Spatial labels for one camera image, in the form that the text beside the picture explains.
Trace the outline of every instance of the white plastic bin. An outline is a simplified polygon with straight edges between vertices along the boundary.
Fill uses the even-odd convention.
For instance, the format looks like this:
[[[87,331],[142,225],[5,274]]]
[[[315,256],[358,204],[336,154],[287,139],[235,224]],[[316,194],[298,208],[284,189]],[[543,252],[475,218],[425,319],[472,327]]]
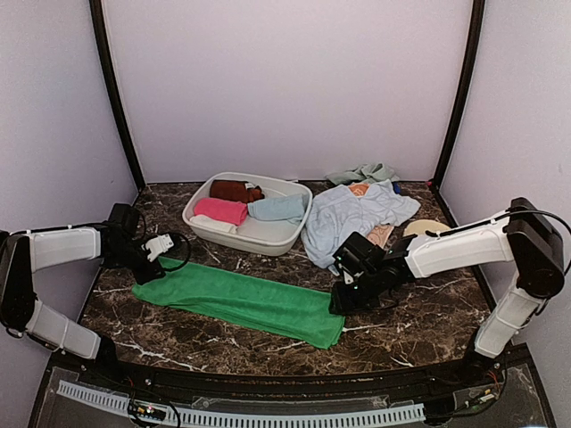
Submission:
[[[259,221],[248,216],[246,221],[238,228],[236,235],[191,225],[189,219],[194,215],[194,206],[202,198],[208,198],[210,196],[211,184],[214,180],[248,181],[253,185],[261,187],[266,198],[278,198],[292,194],[306,193],[309,195],[309,202],[303,220],[299,225],[295,225],[286,220]],[[198,236],[207,241],[266,256],[281,256],[287,253],[294,245],[295,240],[307,221],[312,203],[313,195],[311,194],[311,190],[304,185],[277,178],[253,176],[237,172],[223,172],[209,179],[198,189],[198,192],[193,195],[185,206],[182,212],[182,219],[192,227]]]

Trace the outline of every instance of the white towel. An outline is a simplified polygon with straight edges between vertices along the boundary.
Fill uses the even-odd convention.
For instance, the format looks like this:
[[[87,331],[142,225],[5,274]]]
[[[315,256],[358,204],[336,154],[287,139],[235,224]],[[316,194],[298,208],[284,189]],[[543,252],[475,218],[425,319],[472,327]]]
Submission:
[[[374,183],[360,198],[346,185],[339,185],[313,199],[302,230],[305,251],[314,264],[331,269],[333,254],[350,234],[367,236],[376,225],[400,226],[419,207],[418,201],[396,194],[390,180]]]
[[[217,230],[219,232],[226,232],[227,234],[236,234],[237,226],[227,223],[225,221],[214,220],[206,217],[203,214],[191,217],[189,220],[191,225],[200,226],[210,230]]]

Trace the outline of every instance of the white wall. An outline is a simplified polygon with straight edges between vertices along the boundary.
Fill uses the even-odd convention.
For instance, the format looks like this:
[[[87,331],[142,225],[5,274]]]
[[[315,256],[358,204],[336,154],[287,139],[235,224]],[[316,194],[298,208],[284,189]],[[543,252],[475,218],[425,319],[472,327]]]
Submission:
[[[88,1],[0,1],[0,228],[105,219],[132,202]],[[41,299],[77,318],[97,263],[35,276]],[[48,352],[0,332],[0,426],[27,426]]]
[[[487,3],[468,105],[443,184],[460,223],[507,208],[518,196],[571,221],[570,53],[568,1]],[[496,295],[512,272],[485,270]],[[520,338],[531,348],[559,426],[571,420],[570,311],[567,284]]]
[[[471,3],[105,1],[145,178],[309,179],[383,161],[429,179]]]

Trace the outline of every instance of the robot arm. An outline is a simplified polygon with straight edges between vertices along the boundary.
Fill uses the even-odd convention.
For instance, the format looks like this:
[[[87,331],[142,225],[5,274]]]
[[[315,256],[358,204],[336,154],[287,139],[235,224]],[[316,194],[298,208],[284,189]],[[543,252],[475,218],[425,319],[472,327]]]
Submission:
[[[43,268],[103,257],[108,268],[130,268],[144,284],[165,275],[157,257],[174,246],[168,235],[135,239],[138,211],[115,204],[100,224],[0,232],[0,321],[14,337],[24,333],[85,359],[96,359],[102,337],[48,307],[34,292],[32,274]]]
[[[378,307],[378,295],[454,268],[515,261],[517,274],[475,336],[473,350],[496,358],[518,330],[565,282],[559,232],[526,199],[483,221],[438,234],[407,236],[385,252],[353,234],[335,253],[345,278],[334,285],[330,312],[350,315]]]

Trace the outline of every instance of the dark marble tabletop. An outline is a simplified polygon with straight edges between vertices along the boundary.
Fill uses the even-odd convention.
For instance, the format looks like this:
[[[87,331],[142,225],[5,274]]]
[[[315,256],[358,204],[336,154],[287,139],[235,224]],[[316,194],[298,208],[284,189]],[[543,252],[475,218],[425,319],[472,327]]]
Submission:
[[[314,194],[331,186],[304,184]],[[181,213],[199,186],[147,186],[136,204],[145,215],[147,230],[183,232],[191,241],[194,263],[330,290],[335,277],[308,260],[299,239],[284,256],[270,258],[196,237]],[[403,194],[421,203],[412,220],[445,223],[424,183],[401,187]],[[389,244],[405,226],[394,229]],[[318,350],[276,334],[140,301],[130,291],[133,283],[125,269],[104,270],[81,324],[112,337],[123,361],[227,375],[341,375],[450,361],[461,358],[470,335],[489,314],[472,272],[457,269],[405,284],[394,294],[400,301],[396,309],[347,317],[339,342],[329,350]]]

